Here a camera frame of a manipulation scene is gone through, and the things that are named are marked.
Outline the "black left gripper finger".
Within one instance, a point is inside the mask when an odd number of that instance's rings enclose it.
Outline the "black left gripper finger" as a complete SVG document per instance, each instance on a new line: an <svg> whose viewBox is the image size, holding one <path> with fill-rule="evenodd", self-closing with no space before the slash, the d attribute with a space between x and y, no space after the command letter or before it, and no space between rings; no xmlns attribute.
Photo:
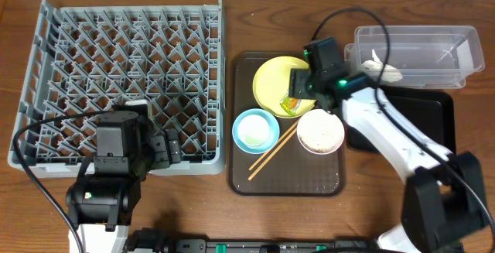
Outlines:
<svg viewBox="0 0 495 253"><path fill-rule="evenodd" d="M169 144L170 163L182 162L182 150L179 144L179 134L175 129L166 129L167 142Z"/></svg>
<svg viewBox="0 0 495 253"><path fill-rule="evenodd" d="M167 147L166 137L156 135L150 138L150 146L155 152L155 161L153 169L167 169L170 167L169 150Z"/></svg>

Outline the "white tissue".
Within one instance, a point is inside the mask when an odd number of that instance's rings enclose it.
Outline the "white tissue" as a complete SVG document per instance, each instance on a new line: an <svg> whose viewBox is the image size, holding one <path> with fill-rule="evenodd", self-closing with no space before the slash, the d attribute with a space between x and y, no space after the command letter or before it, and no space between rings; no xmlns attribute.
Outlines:
<svg viewBox="0 0 495 253"><path fill-rule="evenodd" d="M371 50L371 60L366 60L361 64L364 72L371 76L378 77L381 75L381 81L386 83L395 83L403 79L399 69L389 64L384 65L375 49Z"/></svg>

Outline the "pink white bowl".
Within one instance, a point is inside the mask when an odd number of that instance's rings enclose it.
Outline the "pink white bowl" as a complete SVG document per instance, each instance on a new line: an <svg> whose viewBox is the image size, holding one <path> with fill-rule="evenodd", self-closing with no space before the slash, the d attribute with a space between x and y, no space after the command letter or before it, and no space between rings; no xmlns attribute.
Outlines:
<svg viewBox="0 0 495 253"><path fill-rule="evenodd" d="M317 155L335 152L345 139L341 120L323 109L306 112L299 119L296 134L302 147Z"/></svg>

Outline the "light blue saucer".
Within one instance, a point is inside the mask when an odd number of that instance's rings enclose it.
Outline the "light blue saucer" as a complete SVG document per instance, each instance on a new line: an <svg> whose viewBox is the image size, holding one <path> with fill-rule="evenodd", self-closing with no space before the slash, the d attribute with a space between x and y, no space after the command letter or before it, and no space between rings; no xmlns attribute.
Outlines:
<svg viewBox="0 0 495 253"><path fill-rule="evenodd" d="M255 155L262 154L275 146L280 137L280 127L271 113L260 108L252 108L236 117L232 137L242 151Z"/></svg>

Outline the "green snack wrapper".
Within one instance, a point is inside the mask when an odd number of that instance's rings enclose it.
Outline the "green snack wrapper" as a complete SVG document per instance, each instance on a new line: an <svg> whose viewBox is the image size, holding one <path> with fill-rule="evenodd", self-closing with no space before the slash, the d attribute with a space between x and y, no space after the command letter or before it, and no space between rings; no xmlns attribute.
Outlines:
<svg viewBox="0 0 495 253"><path fill-rule="evenodd" d="M289 116L296 116L300 103L299 99L285 95L279 104Z"/></svg>

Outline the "rice and shell scraps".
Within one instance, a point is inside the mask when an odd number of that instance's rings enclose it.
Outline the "rice and shell scraps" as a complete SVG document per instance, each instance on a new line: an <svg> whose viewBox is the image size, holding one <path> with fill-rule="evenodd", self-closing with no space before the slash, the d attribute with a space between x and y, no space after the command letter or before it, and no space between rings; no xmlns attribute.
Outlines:
<svg viewBox="0 0 495 253"><path fill-rule="evenodd" d="M339 122L301 120L297 136L302 146L314 154L330 154L343 143L344 129Z"/></svg>

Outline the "white small cup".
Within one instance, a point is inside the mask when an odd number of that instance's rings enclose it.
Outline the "white small cup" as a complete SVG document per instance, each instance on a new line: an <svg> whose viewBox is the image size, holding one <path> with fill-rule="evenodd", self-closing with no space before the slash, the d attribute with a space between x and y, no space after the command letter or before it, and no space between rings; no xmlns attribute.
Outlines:
<svg viewBox="0 0 495 253"><path fill-rule="evenodd" d="M263 144L268 139L269 132L268 122L260 115L248 115L238 125L239 139L248 147Z"/></svg>

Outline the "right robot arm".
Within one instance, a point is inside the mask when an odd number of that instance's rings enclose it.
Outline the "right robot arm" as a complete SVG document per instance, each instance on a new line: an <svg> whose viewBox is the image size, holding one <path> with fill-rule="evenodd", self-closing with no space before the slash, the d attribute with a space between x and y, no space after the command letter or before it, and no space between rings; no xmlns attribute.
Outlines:
<svg viewBox="0 0 495 253"><path fill-rule="evenodd" d="M379 80L345 70L293 69L288 95L337 106L393 166L405 184L401 223L377 239L377 252L437 252L494 219L486 203L479 160L456 155L415 127L387 100Z"/></svg>

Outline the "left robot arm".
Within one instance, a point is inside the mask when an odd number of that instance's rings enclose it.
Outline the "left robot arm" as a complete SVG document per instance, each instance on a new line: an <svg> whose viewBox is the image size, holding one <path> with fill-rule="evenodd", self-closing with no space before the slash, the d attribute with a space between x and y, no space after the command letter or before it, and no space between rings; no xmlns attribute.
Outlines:
<svg viewBox="0 0 495 253"><path fill-rule="evenodd" d="M141 184L154 169L182 161L175 129L154 130L151 119L135 111L112 111L98 118L97 151L81 164L67 191L72 244L84 252L127 252L138 249L128 239L132 213L141 198Z"/></svg>

